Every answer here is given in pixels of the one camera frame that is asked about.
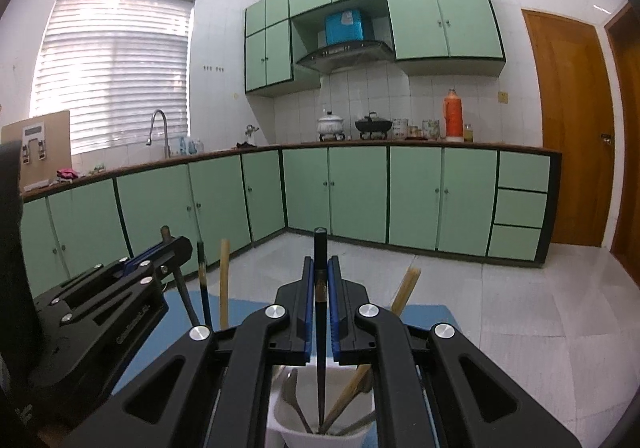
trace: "window blinds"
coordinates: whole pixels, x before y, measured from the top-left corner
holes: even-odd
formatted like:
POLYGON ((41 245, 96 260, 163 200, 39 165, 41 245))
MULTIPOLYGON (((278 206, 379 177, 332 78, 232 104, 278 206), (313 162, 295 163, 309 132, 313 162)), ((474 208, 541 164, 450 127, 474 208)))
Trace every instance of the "window blinds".
POLYGON ((72 154, 145 142, 156 108, 186 135, 192 20, 191 0, 56 0, 30 117, 69 110, 72 154))

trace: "orange thermos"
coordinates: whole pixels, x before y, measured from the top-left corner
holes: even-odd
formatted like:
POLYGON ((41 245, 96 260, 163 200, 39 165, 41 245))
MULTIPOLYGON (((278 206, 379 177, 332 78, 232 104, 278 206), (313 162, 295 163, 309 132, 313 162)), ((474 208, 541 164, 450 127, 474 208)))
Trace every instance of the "orange thermos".
POLYGON ((452 88, 444 98, 442 105, 446 126, 446 141, 464 142, 462 128, 462 99, 452 88))

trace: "countertop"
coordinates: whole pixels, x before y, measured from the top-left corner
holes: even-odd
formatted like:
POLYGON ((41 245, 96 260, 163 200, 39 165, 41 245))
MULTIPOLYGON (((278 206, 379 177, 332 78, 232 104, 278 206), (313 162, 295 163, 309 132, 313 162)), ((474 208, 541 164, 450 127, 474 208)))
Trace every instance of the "countertop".
POLYGON ((197 155, 178 155, 169 159, 160 161, 154 161, 152 163, 143 163, 135 166, 124 166, 122 168, 116 168, 106 170, 94 175, 87 175, 80 177, 72 182, 58 183, 45 188, 39 188, 36 190, 30 190, 23 193, 22 198, 25 202, 30 202, 35 199, 46 197, 47 195, 53 195, 54 193, 63 192, 78 186, 85 184, 91 184, 105 179, 113 179, 114 177, 120 177, 127 174, 143 172, 147 170, 155 170, 156 168, 165 168, 168 166, 174 166, 179 164, 187 164, 191 162, 204 161, 217 157, 227 157, 229 155, 238 155, 244 153, 256 153, 268 150, 281 150, 281 149, 295 149, 295 148, 319 148, 319 147, 334 147, 334 146, 431 146, 431 147, 455 147, 455 148, 473 148, 473 149, 490 149, 490 150, 503 150, 514 151, 521 153, 535 153, 535 154, 559 154, 557 150, 551 150, 548 148, 537 148, 531 146, 519 146, 505 143, 455 143, 446 141, 427 141, 425 139, 407 139, 405 141, 392 141, 392 140, 356 140, 356 141, 316 141, 307 142, 301 144, 276 144, 269 146, 260 146, 255 148, 231 148, 228 150, 220 150, 209 153, 201 153, 197 155))

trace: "white tile wall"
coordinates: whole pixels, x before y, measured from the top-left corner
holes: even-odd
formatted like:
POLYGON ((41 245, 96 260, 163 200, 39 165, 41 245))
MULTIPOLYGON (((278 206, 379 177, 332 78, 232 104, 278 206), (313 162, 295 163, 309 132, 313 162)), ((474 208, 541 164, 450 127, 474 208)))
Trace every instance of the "white tile wall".
MULTIPOLYGON (((244 141, 244 128, 258 126, 258 144, 274 142, 273 101, 244 95, 244 9, 257 0, 195 0, 191 43, 191 134, 207 150, 244 141), (204 71, 204 66, 212 71, 204 71), (224 72, 215 72, 216 67, 224 72)), ((0 18, 0 126, 29 116, 31 82, 42 33, 54 0, 12 0, 0 18)), ((159 145, 162 157, 162 145, 159 145)), ((116 147, 74 158, 81 170, 142 163, 156 146, 116 147)))
MULTIPOLYGON (((408 117, 411 124, 423 119, 442 119, 441 103, 450 87, 463 99, 463 116, 474 128, 474 139, 481 142, 506 142, 542 145, 542 111, 538 76, 522 9, 532 9, 575 18, 595 25, 607 64, 616 123, 615 174, 609 220, 603 246, 610 247, 620 207, 623 176, 624 136, 622 102, 612 54, 603 26, 626 0, 492 0, 507 57, 500 78, 415 77, 407 78, 395 65, 372 65, 363 70, 340 72, 323 78, 314 92, 316 116, 333 110, 345 119, 348 138, 358 139, 353 122, 369 110, 382 117, 408 117), (499 90, 509 94, 508 104, 498 104, 499 90)), ((309 111, 296 111, 296 95, 277 98, 276 140, 295 142, 302 132, 287 126, 287 121, 305 128, 311 126, 309 111)))

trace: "range hood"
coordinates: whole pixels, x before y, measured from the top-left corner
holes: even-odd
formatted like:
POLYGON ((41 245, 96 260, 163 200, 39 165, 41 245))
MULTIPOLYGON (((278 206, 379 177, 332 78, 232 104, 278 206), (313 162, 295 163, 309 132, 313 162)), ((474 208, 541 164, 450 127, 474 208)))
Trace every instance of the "range hood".
POLYGON ((389 46, 377 40, 351 40, 322 47, 298 60, 298 65, 331 74, 371 62, 392 62, 396 59, 389 46))

